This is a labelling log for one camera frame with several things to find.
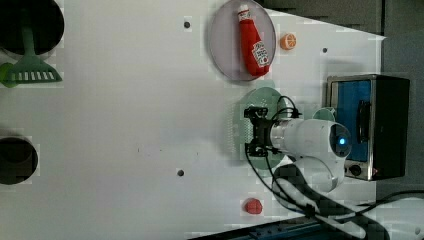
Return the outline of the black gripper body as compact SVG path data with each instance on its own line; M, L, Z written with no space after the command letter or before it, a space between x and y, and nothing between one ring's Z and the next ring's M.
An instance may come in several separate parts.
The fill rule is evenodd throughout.
M268 152L277 153L277 149L272 145L270 139L274 121L267 119L267 114L268 109L266 107L250 106L244 110L244 117L248 118L253 125L253 138L245 144L250 156L267 157Z

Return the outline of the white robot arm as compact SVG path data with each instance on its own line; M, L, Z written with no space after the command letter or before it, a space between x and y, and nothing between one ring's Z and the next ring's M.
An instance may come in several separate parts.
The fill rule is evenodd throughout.
M350 240L423 240L421 190L392 193L363 209L329 198L345 177L349 131L334 121L282 118L282 113L297 110L287 107L273 116L266 107L243 111L253 132L244 144L246 159L250 165L256 159L265 163L271 177L265 187L283 207Z

